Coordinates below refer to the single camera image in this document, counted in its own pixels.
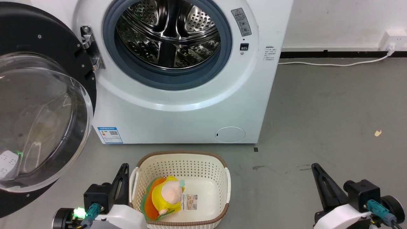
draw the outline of brown basket rim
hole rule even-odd
[[[221,158],[219,155],[216,155],[211,152],[187,151],[187,150],[182,150],[182,151],[181,150],[168,150],[168,151],[158,151],[158,152],[149,153],[146,156],[144,156],[143,158],[141,158],[141,160],[137,163],[137,167],[140,168],[141,164],[143,164],[143,162],[145,160],[147,160],[147,158],[149,158],[149,157],[157,156],[157,155],[165,155],[165,154],[198,154],[198,155],[212,156],[212,157],[215,157],[216,159],[218,159],[225,168],[228,167],[226,165],[225,160],[223,158]],[[215,223],[215,222],[218,222],[219,220],[221,220],[225,216],[226,212],[228,211],[228,208],[229,208],[229,203],[226,203],[223,211],[216,218],[211,219],[211,220],[196,221],[196,222],[161,222],[161,221],[148,220],[147,224],[158,225],[158,226],[171,226],[171,227],[185,227],[185,226],[188,227],[188,226],[208,225],[208,224],[212,224],[212,223]]]

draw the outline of cable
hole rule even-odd
[[[308,63],[308,62],[300,62],[300,61],[294,61],[294,62],[283,62],[283,63],[278,63],[279,65],[283,65],[283,64],[307,64],[307,65],[313,65],[313,66],[335,66],[335,67],[349,67],[349,66],[354,66],[357,64],[368,64],[368,63],[373,63],[373,62],[377,62],[377,61],[381,61],[386,59],[387,57],[391,56],[394,51],[395,51],[395,44],[394,43],[390,43],[389,46],[387,46],[387,54],[386,56],[379,58],[379,59],[374,59],[374,60],[369,60],[369,61],[362,61],[362,62],[356,62],[353,64],[314,64],[314,63]]]
[[[391,227],[392,229],[402,229],[402,228],[400,227],[400,225],[398,225],[394,220],[392,221],[392,224],[390,225],[390,227]]]
[[[393,223],[392,227],[395,226],[397,229],[402,229],[402,228],[400,227],[400,225],[398,225],[396,222],[393,221],[392,223]]]
[[[335,66],[335,67],[349,67],[357,64],[367,64],[367,63],[373,63],[377,61],[381,61],[383,59],[386,59],[389,57],[389,55],[386,55],[380,59],[374,59],[374,60],[369,60],[369,61],[362,61],[362,62],[356,62],[353,64],[314,64],[314,63],[307,63],[307,62],[300,62],[300,61],[294,61],[294,62],[284,62],[284,63],[278,63],[278,64],[307,64],[307,65],[313,65],[313,66]]]
[[[87,227],[88,226],[85,224],[85,225],[79,225],[79,226],[75,227],[75,229],[85,229]]]

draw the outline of paper scrap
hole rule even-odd
[[[376,130],[376,133],[374,134],[376,137],[379,137],[379,135],[381,135],[381,130],[380,131],[378,131],[378,130]]]

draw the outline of laundry basket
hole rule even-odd
[[[183,209],[159,221],[147,221],[148,228],[212,229],[220,223],[229,207],[231,188],[229,170],[221,157],[196,151],[148,154],[138,162],[130,176],[129,194],[134,209],[141,211],[146,187],[160,176],[185,180],[183,196],[193,195],[197,204],[194,209]]]

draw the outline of stuffed toy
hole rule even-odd
[[[158,177],[147,186],[141,212],[146,220],[159,220],[163,216],[181,210],[181,196],[185,190],[185,181],[174,176]]]

